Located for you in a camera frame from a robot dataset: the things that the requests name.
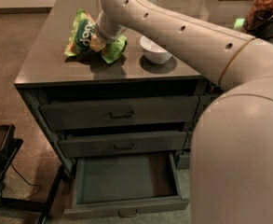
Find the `tile floor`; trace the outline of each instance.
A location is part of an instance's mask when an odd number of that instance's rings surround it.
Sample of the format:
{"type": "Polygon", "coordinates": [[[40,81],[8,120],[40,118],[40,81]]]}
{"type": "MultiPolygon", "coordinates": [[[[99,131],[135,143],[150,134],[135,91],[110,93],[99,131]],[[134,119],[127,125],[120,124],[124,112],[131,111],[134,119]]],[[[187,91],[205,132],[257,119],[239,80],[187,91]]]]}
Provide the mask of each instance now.
{"type": "MultiPolygon", "coordinates": [[[[13,123],[15,137],[24,143],[13,161],[15,168],[31,183],[42,185],[34,200],[44,201],[60,166],[60,161],[14,88],[14,80],[48,14],[0,14],[0,124],[13,123]]],[[[187,170],[178,171],[182,194],[189,197],[187,170]]],[[[36,191],[10,168],[6,176],[5,197],[23,199],[36,191]]],[[[190,206],[184,211],[142,215],[136,218],[97,218],[71,221],[62,213],[69,198],[69,185],[61,182],[47,223],[87,224],[180,224],[190,223],[190,206]]],[[[0,210],[0,224],[37,223],[38,214],[0,210]]]]}

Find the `closed drawer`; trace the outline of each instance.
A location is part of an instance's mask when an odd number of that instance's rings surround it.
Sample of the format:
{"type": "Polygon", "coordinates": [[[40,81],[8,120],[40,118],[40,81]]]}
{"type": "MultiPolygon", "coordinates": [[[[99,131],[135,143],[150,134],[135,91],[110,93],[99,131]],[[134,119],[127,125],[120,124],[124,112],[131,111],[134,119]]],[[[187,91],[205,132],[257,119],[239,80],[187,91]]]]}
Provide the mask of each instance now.
{"type": "Polygon", "coordinates": [[[76,137],[61,140],[66,158],[183,149],[187,132],[166,131],[76,137]]]}
{"type": "Polygon", "coordinates": [[[151,123],[184,122],[193,119],[197,97],[169,96],[41,105],[51,130],[71,130],[151,123]]]}
{"type": "Polygon", "coordinates": [[[171,154],[80,159],[70,219],[137,217],[140,214],[184,210],[171,154]]]}

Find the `gray countertop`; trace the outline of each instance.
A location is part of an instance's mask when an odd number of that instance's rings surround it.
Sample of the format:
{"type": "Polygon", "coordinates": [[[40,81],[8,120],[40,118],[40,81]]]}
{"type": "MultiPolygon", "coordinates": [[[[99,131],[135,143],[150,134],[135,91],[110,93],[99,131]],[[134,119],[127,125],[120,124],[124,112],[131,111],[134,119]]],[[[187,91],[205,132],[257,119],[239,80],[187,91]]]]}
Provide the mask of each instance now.
{"type": "MultiPolygon", "coordinates": [[[[244,18],[251,1],[159,0],[161,7],[233,28],[238,18],[244,18]]],[[[121,82],[143,79],[202,78],[191,67],[172,57],[162,65],[152,65],[143,58],[139,44],[141,34],[128,30],[128,45],[124,59],[108,65],[102,60],[88,63],[69,62],[64,50],[72,30],[75,13],[84,8],[93,19],[101,11],[99,0],[57,0],[40,34],[20,70],[15,85],[18,88],[65,85],[85,82],[121,82]]]]}

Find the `glass jar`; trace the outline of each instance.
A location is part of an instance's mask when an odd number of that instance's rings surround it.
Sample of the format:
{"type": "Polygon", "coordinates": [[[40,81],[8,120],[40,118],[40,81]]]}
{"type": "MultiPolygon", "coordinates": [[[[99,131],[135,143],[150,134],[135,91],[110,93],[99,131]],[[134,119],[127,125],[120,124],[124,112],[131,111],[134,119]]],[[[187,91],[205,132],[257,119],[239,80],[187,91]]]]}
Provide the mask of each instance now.
{"type": "Polygon", "coordinates": [[[244,28],[260,38],[273,37],[273,0],[253,0],[244,28]]]}

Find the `desk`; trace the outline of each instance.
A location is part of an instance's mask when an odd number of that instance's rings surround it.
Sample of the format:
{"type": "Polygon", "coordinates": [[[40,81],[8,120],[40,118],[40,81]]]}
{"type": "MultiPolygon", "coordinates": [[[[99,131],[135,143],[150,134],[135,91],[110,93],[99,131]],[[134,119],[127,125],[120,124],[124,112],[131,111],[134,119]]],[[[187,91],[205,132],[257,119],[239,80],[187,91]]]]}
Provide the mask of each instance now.
{"type": "MultiPolygon", "coordinates": [[[[250,3],[159,0],[159,5],[232,28],[250,3]]],[[[191,131],[212,101],[209,82],[176,57],[152,65],[143,57],[141,35],[132,30],[125,33],[124,59],[112,65],[100,59],[66,63],[63,52],[80,7],[94,19],[101,10],[99,0],[57,0],[15,81],[75,177],[72,208],[65,214],[135,217],[185,209],[176,166],[187,166],[191,131]]]]}

